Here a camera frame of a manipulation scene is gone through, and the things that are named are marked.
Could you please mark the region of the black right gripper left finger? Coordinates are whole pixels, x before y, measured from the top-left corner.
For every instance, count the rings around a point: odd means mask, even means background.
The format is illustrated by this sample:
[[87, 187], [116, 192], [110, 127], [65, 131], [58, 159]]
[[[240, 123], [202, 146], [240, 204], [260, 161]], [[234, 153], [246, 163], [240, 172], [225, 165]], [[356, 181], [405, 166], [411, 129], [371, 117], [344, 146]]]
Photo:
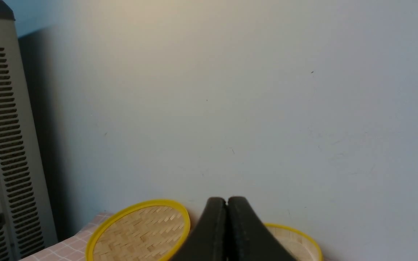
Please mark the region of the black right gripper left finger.
[[196, 226], [171, 261], [226, 261], [226, 228], [225, 200], [209, 198]]

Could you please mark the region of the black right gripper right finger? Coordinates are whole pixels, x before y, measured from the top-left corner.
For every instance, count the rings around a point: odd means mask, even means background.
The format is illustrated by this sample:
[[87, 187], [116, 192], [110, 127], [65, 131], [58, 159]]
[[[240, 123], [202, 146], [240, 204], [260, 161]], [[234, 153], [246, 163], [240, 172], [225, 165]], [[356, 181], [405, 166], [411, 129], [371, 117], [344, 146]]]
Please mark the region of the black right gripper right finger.
[[245, 197], [230, 197], [227, 211], [229, 261], [296, 260], [269, 232]]

